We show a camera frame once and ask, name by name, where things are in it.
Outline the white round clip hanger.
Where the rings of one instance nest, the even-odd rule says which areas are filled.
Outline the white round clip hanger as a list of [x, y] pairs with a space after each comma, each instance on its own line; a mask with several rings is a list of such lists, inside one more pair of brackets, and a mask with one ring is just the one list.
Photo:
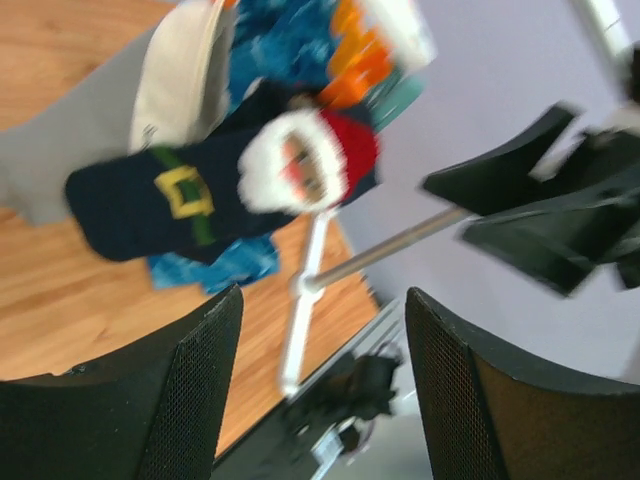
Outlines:
[[363, 0], [360, 5], [405, 72], [414, 73], [435, 60], [435, 41], [416, 1]]

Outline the teal clothes peg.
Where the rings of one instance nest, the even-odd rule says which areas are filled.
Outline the teal clothes peg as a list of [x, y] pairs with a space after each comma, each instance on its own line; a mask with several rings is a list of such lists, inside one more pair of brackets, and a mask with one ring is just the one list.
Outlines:
[[368, 95], [374, 130], [381, 132], [400, 116], [423, 92], [424, 82], [395, 67]]

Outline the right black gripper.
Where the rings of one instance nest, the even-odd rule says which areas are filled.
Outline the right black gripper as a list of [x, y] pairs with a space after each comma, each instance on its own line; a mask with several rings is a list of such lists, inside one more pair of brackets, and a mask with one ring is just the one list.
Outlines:
[[586, 132], [553, 178], [558, 195], [530, 210], [542, 181], [530, 172], [579, 110], [558, 102], [502, 145], [427, 175], [422, 189], [474, 214], [462, 239], [567, 297], [600, 265], [612, 264], [626, 289], [639, 286], [639, 46], [628, 102], [615, 126]]

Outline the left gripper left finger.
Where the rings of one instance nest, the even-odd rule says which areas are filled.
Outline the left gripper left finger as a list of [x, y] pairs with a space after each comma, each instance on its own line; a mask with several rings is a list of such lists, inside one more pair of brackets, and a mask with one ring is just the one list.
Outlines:
[[209, 478], [243, 306], [229, 287], [63, 375], [2, 382], [2, 478]]

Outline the grey sock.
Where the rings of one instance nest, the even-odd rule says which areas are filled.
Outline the grey sock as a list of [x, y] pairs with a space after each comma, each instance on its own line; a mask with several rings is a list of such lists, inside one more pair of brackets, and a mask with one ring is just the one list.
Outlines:
[[59, 222], [68, 214], [63, 185], [73, 170], [130, 153], [133, 108], [154, 30], [43, 113], [2, 133], [2, 206], [34, 225]]

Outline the orange clothes peg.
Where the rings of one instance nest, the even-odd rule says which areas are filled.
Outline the orange clothes peg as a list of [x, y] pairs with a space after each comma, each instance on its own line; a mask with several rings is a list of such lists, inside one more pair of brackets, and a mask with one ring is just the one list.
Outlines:
[[349, 107], [362, 101], [369, 91], [385, 80], [393, 69], [390, 51], [375, 29], [368, 30], [371, 42], [362, 60], [338, 77], [319, 93], [319, 100], [332, 107]]

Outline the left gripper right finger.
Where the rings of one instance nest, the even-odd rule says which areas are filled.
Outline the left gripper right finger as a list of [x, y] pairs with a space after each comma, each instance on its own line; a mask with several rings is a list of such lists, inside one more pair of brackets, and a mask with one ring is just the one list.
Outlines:
[[638, 478], [638, 386], [527, 352], [416, 287], [405, 319], [433, 478]]

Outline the cream beige sock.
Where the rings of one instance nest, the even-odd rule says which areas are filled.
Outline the cream beige sock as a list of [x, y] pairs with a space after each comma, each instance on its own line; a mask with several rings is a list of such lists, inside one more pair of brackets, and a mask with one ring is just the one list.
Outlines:
[[234, 1], [184, 1], [157, 25], [142, 63], [129, 151], [206, 138], [230, 106]]

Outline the red white sock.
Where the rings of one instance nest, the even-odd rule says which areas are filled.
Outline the red white sock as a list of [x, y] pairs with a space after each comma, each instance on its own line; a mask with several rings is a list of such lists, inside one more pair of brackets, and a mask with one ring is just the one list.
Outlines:
[[182, 147], [149, 147], [81, 168], [64, 194], [89, 246], [122, 262], [210, 251], [337, 207], [378, 155], [364, 117], [301, 108]]

